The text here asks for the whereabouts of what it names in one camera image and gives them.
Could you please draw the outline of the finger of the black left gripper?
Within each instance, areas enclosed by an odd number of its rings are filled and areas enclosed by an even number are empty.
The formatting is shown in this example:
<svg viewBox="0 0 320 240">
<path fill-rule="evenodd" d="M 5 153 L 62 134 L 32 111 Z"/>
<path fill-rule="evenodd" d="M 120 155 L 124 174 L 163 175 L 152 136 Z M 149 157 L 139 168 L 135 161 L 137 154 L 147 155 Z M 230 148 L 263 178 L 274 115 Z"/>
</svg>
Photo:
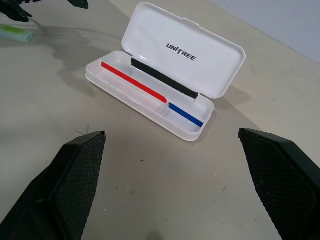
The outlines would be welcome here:
<svg viewBox="0 0 320 240">
<path fill-rule="evenodd" d="M 88 0 L 67 0 L 72 6 L 87 10 L 89 8 Z"/>
<path fill-rule="evenodd" d="M 21 8 L 21 4 L 29 2 L 30 0 L 0 0 L 0 13 L 17 22 L 28 22 L 32 15 Z"/>
</svg>

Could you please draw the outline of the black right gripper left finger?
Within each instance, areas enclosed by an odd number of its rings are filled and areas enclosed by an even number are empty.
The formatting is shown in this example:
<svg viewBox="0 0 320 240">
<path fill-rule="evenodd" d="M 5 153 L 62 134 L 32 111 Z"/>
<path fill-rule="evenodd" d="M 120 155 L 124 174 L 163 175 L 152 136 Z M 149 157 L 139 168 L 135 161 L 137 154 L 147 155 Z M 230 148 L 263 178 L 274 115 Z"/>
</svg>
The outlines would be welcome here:
<svg viewBox="0 0 320 240">
<path fill-rule="evenodd" d="M 0 223 L 0 240 L 82 240 L 105 142 L 96 131 L 64 144 Z"/>
</svg>

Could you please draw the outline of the green and white eraser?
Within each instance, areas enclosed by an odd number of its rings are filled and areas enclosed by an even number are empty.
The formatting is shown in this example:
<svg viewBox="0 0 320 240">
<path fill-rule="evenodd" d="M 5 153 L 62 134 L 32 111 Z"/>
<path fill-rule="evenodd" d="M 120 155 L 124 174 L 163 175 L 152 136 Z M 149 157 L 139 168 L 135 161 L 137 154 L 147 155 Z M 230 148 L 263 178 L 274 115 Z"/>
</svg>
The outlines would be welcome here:
<svg viewBox="0 0 320 240">
<path fill-rule="evenodd" d="M 0 39 L 16 41 L 20 43 L 29 43 L 34 35 L 31 31 L 21 28 L 0 24 Z"/>
</svg>

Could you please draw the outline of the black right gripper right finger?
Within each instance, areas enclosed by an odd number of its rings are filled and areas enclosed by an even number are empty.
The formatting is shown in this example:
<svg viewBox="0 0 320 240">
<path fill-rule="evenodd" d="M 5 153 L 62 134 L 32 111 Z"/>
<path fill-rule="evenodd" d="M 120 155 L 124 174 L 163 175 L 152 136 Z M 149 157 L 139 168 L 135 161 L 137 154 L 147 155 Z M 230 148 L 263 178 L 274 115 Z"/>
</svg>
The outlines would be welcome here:
<svg viewBox="0 0 320 240">
<path fill-rule="evenodd" d="M 320 167 L 293 141 L 238 132 L 255 187 L 282 240 L 320 240 Z"/>
</svg>

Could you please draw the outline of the white plastic Unitree pencil case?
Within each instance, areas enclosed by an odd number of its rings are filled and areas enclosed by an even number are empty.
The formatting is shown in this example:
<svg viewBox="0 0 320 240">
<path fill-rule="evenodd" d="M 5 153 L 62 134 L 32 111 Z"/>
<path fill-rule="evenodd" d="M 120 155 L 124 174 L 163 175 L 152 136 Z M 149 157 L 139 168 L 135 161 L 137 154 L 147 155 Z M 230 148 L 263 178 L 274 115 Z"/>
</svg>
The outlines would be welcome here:
<svg viewBox="0 0 320 240">
<path fill-rule="evenodd" d="M 188 142 L 246 60 L 239 45 L 148 2 L 136 6 L 121 45 L 86 66 L 87 80 Z"/>
</svg>

